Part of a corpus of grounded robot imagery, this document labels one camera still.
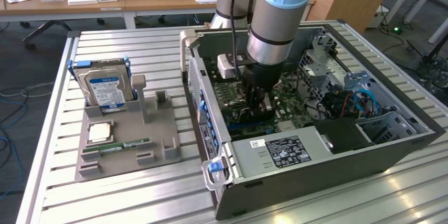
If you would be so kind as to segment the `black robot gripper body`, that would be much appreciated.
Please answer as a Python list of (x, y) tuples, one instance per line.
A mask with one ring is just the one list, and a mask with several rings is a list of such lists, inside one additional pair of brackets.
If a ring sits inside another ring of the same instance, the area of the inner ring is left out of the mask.
[(253, 63), (245, 66), (242, 72), (245, 101), (250, 115), (264, 115), (268, 112), (264, 99), (281, 77), (282, 64), (264, 65)]

